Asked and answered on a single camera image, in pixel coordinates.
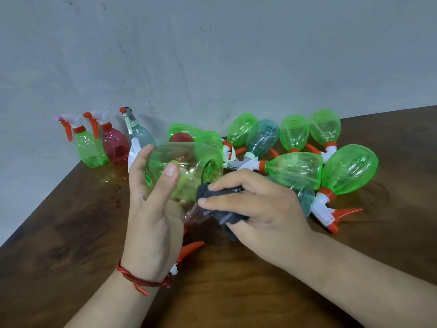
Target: skin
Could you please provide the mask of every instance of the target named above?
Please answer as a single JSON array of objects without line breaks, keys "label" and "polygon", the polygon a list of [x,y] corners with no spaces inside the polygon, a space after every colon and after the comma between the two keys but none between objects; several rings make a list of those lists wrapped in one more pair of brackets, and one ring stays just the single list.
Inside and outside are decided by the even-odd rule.
[{"label": "skin", "polygon": [[[122,266],[133,275],[160,282],[182,247],[184,210],[169,200],[179,171],[169,164],[148,196],[147,146],[130,174],[131,206]],[[228,227],[260,258],[289,272],[353,316],[365,327],[435,327],[437,287],[314,233],[291,189],[249,170],[235,171],[211,184],[210,190],[243,186],[244,193],[202,198],[210,210],[250,216]],[[139,327],[157,293],[144,297],[115,271],[66,325]]]}]

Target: person's right hand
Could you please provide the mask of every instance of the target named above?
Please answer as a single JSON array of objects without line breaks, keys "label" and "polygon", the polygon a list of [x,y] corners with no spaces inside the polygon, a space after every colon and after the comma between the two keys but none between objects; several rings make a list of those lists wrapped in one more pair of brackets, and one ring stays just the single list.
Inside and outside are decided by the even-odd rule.
[{"label": "person's right hand", "polygon": [[248,221],[226,225],[259,257],[292,272],[295,259],[312,245],[314,236],[296,194],[248,169],[229,173],[208,188],[220,191],[238,186],[246,191],[201,198],[198,204],[249,216]]}]

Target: fingernail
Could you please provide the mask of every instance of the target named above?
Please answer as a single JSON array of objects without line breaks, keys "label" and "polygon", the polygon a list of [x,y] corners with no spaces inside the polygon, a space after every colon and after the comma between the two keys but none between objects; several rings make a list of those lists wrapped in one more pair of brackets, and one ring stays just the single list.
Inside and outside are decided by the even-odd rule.
[{"label": "fingernail", "polygon": [[178,169],[178,166],[174,163],[169,163],[164,169],[164,174],[168,177],[172,177],[176,174],[176,170]]}]

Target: table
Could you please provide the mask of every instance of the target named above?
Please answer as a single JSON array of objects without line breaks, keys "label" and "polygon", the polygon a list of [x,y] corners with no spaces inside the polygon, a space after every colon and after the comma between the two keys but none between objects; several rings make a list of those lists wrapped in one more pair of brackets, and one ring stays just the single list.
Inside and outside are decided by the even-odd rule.
[{"label": "table", "polygon": [[[362,189],[334,208],[339,242],[437,284],[437,106],[342,120],[339,146],[379,157]],[[276,147],[281,153],[284,149]],[[127,167],[79,163],[0,248],[0,326],[62,327],[110,275],[123,249]],[[326,231],[310,218],[311,227]],[[231,242],[213,220],[186,241],[206,245],[178,266],[144,327],[359,327],[309,287]]]}]

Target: person's left thumb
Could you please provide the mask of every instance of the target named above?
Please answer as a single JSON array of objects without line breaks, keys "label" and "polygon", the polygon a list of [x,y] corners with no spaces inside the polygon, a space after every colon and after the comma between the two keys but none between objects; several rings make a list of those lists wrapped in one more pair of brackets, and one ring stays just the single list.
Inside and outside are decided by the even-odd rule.
[{"label": "person's left thumb", "polygon": [[170,162],[164,169],[155,188],[147,198],[149,214],[159,219],[164,213],[168,200],[173,193],[179,180],[179,167],[174,162]]}]

